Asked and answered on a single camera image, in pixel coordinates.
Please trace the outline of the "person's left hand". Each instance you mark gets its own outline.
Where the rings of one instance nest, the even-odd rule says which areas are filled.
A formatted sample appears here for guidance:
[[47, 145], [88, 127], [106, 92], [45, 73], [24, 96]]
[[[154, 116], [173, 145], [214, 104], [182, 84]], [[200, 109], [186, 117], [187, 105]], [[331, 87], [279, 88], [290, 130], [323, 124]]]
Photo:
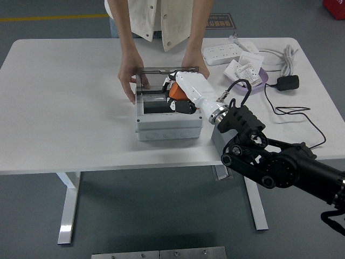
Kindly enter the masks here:
[[210, 76], [210, 72], [200, 52], [185, 53], [181, 66], [182, 67], [197, 67], [198, 72], [201, 73], [205, 79], [208, 79], [208, 77]]

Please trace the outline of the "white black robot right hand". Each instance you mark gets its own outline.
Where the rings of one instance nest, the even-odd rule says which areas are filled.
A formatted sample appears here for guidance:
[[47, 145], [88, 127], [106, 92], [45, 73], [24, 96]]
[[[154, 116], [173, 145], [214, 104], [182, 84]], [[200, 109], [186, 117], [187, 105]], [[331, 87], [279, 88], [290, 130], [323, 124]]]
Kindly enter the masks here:
[[173, 112], [193, 114], [200, 109], [212, 124], [219, 115], [229, 110], [227, 104], [217, 101], [218, 96], [211, 84], [197, 72], [169, 74], [162, 90]]

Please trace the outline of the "person's right hand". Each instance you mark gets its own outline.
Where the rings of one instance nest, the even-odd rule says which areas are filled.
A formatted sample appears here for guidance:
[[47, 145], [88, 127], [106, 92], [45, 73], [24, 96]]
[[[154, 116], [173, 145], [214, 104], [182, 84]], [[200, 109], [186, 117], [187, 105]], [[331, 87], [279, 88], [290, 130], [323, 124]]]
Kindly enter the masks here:
[[133, 52], [124, 52], [122, 54], [118, 79], [121, 83], [124, 93], [132, 104], [135, 104], [136, 102], [136, 95], [131, 89], [131, 84], [136, 83], [136, 79], [133, 78], [133, 76], [136, 75], [137, 69], [142, 67], [143, 60], [136, 50]]

